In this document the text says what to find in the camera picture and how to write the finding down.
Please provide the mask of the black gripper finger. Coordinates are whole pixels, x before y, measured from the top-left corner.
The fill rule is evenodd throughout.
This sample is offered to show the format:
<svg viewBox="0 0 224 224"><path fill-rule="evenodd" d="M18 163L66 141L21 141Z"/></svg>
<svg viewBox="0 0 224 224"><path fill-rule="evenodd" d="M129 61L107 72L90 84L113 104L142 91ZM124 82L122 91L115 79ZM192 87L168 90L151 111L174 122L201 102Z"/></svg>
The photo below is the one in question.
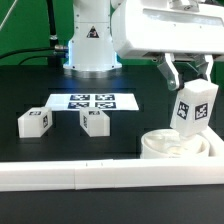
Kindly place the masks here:
<svg viewBox="0 0 224 224"><path fill-rule="evenodd" d="M213 56L212 55L196 55L195 64L198 69L198 76L208 82L211 81L211 72L213 68Z"/></svg>
<svg viewBox="0 0 224 224"><path fill-rule="evenodd" d="M175 57L173 53L165 53L158 64L158 69L166 78L167 86L170 91L179 91L184 88L182 75L174 65Z"/></svg>

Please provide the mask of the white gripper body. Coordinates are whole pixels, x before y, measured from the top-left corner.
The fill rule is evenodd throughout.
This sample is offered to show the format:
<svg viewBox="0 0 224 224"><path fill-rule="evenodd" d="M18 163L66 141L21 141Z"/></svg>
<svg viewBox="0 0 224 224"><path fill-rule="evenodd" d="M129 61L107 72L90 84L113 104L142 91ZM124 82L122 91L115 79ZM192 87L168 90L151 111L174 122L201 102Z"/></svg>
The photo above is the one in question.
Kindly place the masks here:
<svg viewBox="0 0 224 224"><path fill-rule="evenodd" d="M114 50L125 59L162 53L224 55L224 7L124 0L111 18Z"/></svg>

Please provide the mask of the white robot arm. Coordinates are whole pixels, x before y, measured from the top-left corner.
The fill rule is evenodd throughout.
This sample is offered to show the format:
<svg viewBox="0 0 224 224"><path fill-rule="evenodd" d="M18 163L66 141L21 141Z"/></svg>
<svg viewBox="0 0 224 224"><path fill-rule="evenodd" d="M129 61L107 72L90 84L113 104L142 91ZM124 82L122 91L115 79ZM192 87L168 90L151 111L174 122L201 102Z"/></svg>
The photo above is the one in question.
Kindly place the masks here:
<svg viewBox="0 0 224 224"><path fill-rule="evenodd" d="M208 80L224 60L224 6L206 0L73 0L69 71L106 72L117 59L159 62L168 87L183 87L176 61L193 61Z"/></svg>

